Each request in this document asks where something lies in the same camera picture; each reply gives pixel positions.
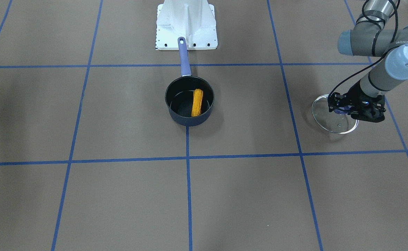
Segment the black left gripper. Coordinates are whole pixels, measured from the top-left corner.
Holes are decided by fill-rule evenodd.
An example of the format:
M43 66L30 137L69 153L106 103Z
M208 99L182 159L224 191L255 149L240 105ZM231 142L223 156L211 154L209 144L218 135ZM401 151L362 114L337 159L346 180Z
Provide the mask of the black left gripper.
M385 120L385 98L382 94L376 97L367 95L356 82L345 94L331 92L328 95L329 112L344 113L352 119L380 123Z

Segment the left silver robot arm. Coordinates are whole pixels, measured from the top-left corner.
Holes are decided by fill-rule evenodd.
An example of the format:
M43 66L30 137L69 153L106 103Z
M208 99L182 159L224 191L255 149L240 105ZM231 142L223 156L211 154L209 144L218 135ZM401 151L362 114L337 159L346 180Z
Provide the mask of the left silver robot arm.
M354 28L341 33L337 48L344 55L378 60L345 94L330 92L329 111L360 121L384 121L385 94L408 80L408 26L398 28L398 5L367 0Z

